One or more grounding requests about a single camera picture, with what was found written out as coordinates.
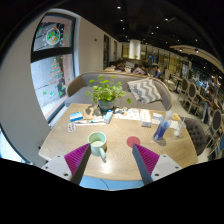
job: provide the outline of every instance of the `cup handle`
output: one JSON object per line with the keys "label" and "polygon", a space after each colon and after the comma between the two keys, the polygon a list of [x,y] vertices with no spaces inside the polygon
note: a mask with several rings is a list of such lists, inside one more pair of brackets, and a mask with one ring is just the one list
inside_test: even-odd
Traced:
{"label": "cup handle", "polygon": [[101,155],[102,159],[105,159],[106,153],[104,152],[103,148],[99,148],[99,151],[100,151],[100,155]]}

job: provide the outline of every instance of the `blue bottle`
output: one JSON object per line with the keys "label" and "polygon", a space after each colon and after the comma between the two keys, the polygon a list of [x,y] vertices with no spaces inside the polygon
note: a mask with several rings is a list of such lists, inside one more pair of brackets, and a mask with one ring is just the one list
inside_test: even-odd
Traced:
{"label": "blue bottle", "polygon": [[161,119],[159,126],[155,132],[155,134],[153,135],[153,140],[155,142],[160,142],[163,139],[163,135],[166,132],[167,128],[169,128],[170,124],[171,124],[171,118],[172,118],[172,111],[169,110],[166,112],[166,118],[165,119]]}

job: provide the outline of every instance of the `white wall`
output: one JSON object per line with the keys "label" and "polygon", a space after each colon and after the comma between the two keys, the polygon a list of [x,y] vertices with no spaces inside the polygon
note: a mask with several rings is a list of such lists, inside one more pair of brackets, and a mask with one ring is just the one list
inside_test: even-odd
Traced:
{"label": "white wall", "polygon": [[[79,29],[79,73],[103,70],[103,42],[104,34],[109,40],[109,61],[113,61],[114,38],[90,23],[83,17]],[[121,57],[122,43],[117,42],[118,57]]]}
{"label": "white wall", "polygon": [[30,52],[36,28],[43,15],[32,21],[12,43],[0,71],[0,122],[20,154],[42,167],[38,142],[50,132],[34,91]]}
{"label": "white wall", "polygon": [[137,55],[137,59],[141,59],[141,41],[140,40],[130,40],[130,48],[129,48],[129,58],[135,58]]}

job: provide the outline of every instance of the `bottle cap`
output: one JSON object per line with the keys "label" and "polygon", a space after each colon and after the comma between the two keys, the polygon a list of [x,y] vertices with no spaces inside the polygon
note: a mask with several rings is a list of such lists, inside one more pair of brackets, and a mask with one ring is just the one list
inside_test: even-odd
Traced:
{"label": "bottle cap", "polygon": [[166,119],[170,119],[170,118],[172,117],[172,115],[173,115],[172,110],[168,110],[168,111],[166,112]]}

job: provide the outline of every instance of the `mug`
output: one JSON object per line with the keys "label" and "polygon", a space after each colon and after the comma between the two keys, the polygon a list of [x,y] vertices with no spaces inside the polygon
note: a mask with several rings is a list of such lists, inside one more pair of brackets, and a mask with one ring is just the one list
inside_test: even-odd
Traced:
{"label": "mug", "polygon": [[92,154],[95,156],[101,156],[102,159],[106,158],[107,138],[102,132],[93,132],[88,137],[88,143],[90,143]]}

